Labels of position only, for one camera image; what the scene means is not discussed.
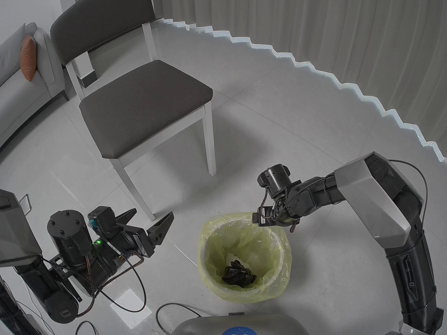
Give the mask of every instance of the sofa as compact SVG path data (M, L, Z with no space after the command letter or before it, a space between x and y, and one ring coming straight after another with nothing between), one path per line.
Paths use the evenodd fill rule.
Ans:
M8 61L5 62L8 59L19 60L21 44L19 39L23 32L25 35L32 36L36 42L37 66L31 81L25 79L19 65L16 64L12 67L8 66ZM19 44L19 48L11 48L11 51L5 52L5 47L17 47L17 44ZM35 23L21 26L7 41L0 45L0 69L3 69L0 70L0 75L6 76L5 78L10 75L6 81L0 80L1 147L38 109L57 95L63 95L66 99L67 95L64 92L65 81L62 65L51 39Z

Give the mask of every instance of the chair seat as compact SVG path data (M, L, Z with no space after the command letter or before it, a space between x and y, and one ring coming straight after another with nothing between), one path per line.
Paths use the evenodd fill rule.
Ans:
M212 97L202 82L155 60L89 94L79 107L102 157L118 159Z

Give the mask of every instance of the plastic bag liner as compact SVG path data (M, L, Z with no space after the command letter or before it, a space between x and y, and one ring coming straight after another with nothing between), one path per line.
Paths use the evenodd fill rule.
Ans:
M205 285L233 303L255 303L280 296L287 288L292 252L281 227L259 227L252 213L231 214L207 222L198 241L198 270ZM241 288L222 280L227 261L238 257L257 276Z

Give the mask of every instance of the blue round logo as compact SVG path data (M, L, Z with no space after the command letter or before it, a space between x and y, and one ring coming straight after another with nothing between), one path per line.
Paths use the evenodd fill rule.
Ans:
M222 335L257 335L253 330L248 327L232 327L224 332Z

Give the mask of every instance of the curtain fold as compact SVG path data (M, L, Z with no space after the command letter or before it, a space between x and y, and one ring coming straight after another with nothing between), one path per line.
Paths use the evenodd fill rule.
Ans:
M447 0L154 0L158 17L228 30L356 83L447 155Z

